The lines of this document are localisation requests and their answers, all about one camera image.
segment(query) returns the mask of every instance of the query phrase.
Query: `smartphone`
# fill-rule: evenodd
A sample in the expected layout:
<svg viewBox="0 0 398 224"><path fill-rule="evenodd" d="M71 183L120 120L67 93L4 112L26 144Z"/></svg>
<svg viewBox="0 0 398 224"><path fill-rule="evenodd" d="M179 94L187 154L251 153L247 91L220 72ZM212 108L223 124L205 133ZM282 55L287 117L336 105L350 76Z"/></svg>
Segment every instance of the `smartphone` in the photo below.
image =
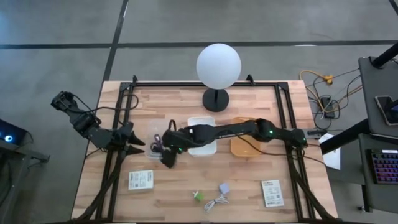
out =
<svg viewBox="0 0 398 224"><path fill-rule="evenodd" d="M374 98L377 103L384 121L387 125L398 125L398 106L395 105L390 96L376 96Z"/></svg>

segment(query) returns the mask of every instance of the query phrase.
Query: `green object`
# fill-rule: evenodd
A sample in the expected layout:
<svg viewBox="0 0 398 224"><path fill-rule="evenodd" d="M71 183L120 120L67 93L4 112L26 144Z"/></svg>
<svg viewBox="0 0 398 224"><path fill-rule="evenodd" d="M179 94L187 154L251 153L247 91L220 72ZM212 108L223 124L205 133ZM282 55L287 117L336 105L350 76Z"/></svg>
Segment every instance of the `green object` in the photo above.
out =
<svg viewBox="0 0 398 224"><path fill-rule="evenodd" d="M193 196L193 198L195 200L197 200L198 202L201 202L203 200L204 196L200 192L196 192L195 195Z"/></svg>

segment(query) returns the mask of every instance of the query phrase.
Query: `power adapter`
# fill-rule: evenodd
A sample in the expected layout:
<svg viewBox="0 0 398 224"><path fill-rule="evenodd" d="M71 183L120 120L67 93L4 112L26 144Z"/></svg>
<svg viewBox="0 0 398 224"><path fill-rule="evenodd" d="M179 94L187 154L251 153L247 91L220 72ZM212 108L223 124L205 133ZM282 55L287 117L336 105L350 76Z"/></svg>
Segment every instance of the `power adapter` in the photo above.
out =
<svg viewBox="0 0 398 224"><path fill-rule="evenodd" d="M324 114L326 118L335 118L336 114L333 111L333 103L330 103L331 98L329 96L324 96L320 98L321 105L325 109Z"/></svg>

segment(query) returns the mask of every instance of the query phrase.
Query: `black lamp base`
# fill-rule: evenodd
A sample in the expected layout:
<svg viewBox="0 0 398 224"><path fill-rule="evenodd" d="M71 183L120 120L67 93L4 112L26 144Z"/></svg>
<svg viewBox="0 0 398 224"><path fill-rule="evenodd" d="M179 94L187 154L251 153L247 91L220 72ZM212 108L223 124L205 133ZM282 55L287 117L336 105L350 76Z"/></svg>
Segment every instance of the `black lamp base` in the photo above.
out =
<svg viewBox="0 0 398 224"><path fill-rule="evenodd" d="M229 103L229 96L225 90L207 89L203 94L203 106L212 112L225 110Z"/></svg>

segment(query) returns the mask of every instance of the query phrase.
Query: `concrete floor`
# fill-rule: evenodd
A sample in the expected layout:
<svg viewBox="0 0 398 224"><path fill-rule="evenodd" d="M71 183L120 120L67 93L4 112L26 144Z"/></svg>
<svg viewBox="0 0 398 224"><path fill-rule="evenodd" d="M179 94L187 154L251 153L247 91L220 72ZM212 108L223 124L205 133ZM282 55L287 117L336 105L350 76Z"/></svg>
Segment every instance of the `concrete floor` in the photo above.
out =
<svg viewBox="0 0 398 224"><path fill-rule="evenodd" d="M0 45L110 44L122 2L2 0ZM396 40L397 20L387 0L130 0L119 43ZM355 69L359 57L379 55L389 47L380 43L236 50L243 62L241 79L250 73L258 80L295 80L303 69L334 75ZM201 49L118 49L110 80L130 80L133 74L140 80L197 80ZM51 154L48 164L32 168L27 176L13 223L69 219L87 141L50 101L68 90L95 107L108 57L108 48L0 50L0 118L32 132L33 149ZM334 95L358 74L339 77L333 86L320 84L320 94ZM330 129L345 129L364 118L359 92ZM377 210L359 213L360 186L333 180L333 172L330 179L340 218L373 223L398 218Z"/></svg>

